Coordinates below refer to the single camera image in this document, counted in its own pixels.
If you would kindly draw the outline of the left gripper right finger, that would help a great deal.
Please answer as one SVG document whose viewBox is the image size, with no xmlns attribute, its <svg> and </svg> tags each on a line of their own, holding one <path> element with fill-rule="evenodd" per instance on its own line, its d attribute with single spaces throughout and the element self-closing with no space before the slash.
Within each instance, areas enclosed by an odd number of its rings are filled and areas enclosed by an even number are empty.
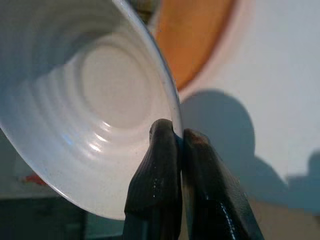
<svg viewBox="0 0 320 240">
<path fill-rule="evenodd" d="M 262 240 L 264 236 L 239 181 L 209 139 L 184 130 L 183 186 L 191 240 Z"/>
</svg>

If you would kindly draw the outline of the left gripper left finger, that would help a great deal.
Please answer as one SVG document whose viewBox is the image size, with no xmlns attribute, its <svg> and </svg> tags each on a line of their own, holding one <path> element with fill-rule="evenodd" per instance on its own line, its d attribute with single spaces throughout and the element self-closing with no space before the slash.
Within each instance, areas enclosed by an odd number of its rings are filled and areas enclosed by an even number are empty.
<svg viewBox="0 0 320 240">
<path fill-rule="evenodd" d="M 158 119 L 133 175 L 124 207 L 125 240 L 176 240 L 181 232 L 180 149 L 170 120 Z"/>
</svg>

